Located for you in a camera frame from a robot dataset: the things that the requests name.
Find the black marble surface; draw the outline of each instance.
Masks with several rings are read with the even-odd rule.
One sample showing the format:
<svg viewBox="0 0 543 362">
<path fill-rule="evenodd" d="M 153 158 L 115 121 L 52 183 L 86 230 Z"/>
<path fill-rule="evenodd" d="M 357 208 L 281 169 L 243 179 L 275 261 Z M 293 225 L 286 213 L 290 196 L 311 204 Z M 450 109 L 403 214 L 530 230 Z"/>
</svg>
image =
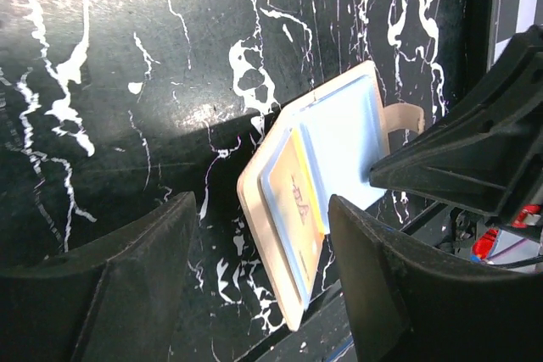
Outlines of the black marble surface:
<svg viewBox="0 0 543 362">
<path fill-rule="evenodd" d="M 248 358 L 284 325 L 235 187 L 279 107 L 372 59 L 385 104 L 418 104 L 431 125 L 464 91 L 464 4 L 0 0 L 0 265 L 194 191 L 170 360 Z M 388 193 L 372 212 L 398 227 L 427 204 Z M 333 260 L 325 244 L 314 296 L 338 280 Z"/>
</svg>

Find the beige tray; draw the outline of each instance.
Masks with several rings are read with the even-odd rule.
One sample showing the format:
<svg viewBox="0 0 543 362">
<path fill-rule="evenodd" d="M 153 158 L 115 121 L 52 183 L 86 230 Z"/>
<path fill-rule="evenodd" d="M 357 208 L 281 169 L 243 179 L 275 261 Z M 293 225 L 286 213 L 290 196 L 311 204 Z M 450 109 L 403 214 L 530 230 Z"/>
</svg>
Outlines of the beige tray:
<svg viewBox="0 0 543 362">
<path fill-rule="evenodd" d="M 304 313 L 304 306 L 288 265 L 281 239 L 266 204 L 264 193 L 260 188 L 260 174 L 270 157 L 275 153 L 277 145 L 283 136 L 283 131 L 290 125 L 290 120 L 294 114 L 365 75 L 372 77 L 373 80 L 385 152 L 389 154 L 388 134 L 391 131 L 408 129 L 420 134 L 424 130 L 423 109 L 408 103 L 396 103 L 384 108 L 379 94 L 375 65 L 373 62 L 367 61 L 326 82 L 283 108 L 272 129 L 266 135 L 264 142 L 257 149 L 238 179 L 239 201 L 262 259 L 262 264 L 270 279 L 279 309 L 283 313 L 283 317 L 291 331 L 298 330 Z"/>
</svg>

